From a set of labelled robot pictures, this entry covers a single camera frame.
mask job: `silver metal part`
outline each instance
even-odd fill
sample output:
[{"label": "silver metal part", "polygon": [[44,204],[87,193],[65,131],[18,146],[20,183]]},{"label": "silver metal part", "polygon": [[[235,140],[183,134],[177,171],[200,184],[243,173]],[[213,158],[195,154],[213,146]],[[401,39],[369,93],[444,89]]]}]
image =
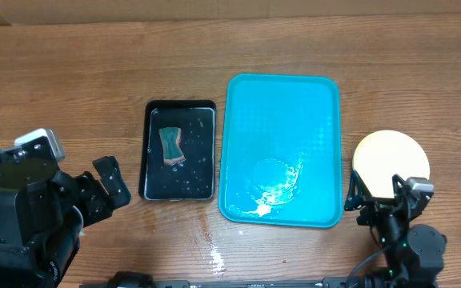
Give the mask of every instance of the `silver metal part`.
[{"label": "silver metal part", "polygon": [[435,186],[426,178],[409,177],[405,183],[414,191],[433,192]]},{"label": "silver metal part", "polygon": [[14,145],[20,146],[24,143],[28,143],[30,141],[35,140],[36,138],[40,138],[43,136],[47,137],[47,141],[49,142],[49,145],[51,149],[53,150],[53,154],[54,154],[54,157],[56,158],[56,161],[60,162],[63,159],[65,159],[65,151],[63,150],[62,143],[60,143],[60,139],[58,139],[58,136],[56,135],[56,133],[51,129],[40,128],[40,129],[36,129],[33,132],[29,132],[28,134],[15,139]]}]

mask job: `black plastic container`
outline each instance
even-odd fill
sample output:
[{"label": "black plastic container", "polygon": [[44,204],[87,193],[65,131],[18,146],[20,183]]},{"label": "black plastic container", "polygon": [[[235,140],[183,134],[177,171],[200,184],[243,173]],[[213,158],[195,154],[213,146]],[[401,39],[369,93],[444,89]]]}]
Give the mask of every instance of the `black plastic container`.
[{"label": "black plastic container", "polygon": [[147,200],[210,199],[214,194],[215,126],[216,105],[210,100],[149,102],[143,128],[140,196]]}]

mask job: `wooden table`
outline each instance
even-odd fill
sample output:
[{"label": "wooden table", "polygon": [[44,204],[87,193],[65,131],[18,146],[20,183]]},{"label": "wooden table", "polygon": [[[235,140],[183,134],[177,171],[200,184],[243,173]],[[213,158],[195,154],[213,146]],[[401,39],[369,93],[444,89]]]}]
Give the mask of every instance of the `wooden table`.
[{"label": "wooden table", "polygon": [[133,192],[129,206],[85,230],[63,287],[119,270],[192,281],[345,276],[375,251],[357,212],[316,230],[227,221],[217,195],[140,199],[145,105],[213,100],[219,160],[226,86],[243,72],[337,82],[345,187],[367,134],[399,130],[418,141],[436,195],[415,222],[447,236],[439,282],[461,287],[461,14],[0,27],[0,148],[53,128],[67,173],[94,171],[92,160],[114,155]]}]

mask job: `blue plastic tray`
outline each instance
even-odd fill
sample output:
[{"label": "blue plastic tray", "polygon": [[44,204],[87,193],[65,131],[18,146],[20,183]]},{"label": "blue plastic tray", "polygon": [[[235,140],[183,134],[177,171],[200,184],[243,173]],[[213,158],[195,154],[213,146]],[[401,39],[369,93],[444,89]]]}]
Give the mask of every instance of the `blue plastic tray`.
[{"label": "blue plastic tray", "polygon": [[228,87],[218,204],[237,222],[329,228],[343,214],[339,89],[240,74]]}]

